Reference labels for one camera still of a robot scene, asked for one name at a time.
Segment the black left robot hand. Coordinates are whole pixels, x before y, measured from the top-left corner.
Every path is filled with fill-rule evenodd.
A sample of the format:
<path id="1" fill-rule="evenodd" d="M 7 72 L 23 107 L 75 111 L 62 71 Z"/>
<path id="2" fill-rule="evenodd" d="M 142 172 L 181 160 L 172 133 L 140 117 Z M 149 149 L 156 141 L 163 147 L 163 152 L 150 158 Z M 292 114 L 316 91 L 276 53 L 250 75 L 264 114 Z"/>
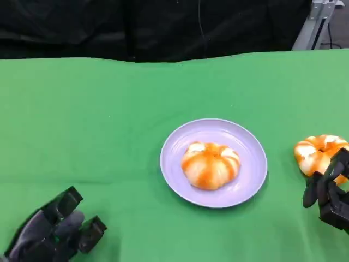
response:
<path id="1" fill-rule="evenodd" d="M 77 210 L 82 200 L 71 186 L 36 209 L 19 226 L 1 261 L 71 261 L 89 253 L 107 226 L 98 216 L 85 219 Z"/>

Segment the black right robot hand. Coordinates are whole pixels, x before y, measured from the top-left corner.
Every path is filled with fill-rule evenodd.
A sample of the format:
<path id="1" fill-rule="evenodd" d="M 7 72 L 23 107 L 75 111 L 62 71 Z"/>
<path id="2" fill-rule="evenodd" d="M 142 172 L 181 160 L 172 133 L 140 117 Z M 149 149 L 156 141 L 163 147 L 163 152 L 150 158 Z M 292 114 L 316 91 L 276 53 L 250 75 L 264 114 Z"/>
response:
<path id="1" fill-rule="evenodd" d="M 335 228 L 348 232 L 348 192 L 341 189 L 335 179 L 348 178 L 348 150 L 341 148 L 330 159 L 324 174 L 315 171 L 306 181 L 303 207 L 318 203 L 319 219 Z"/>

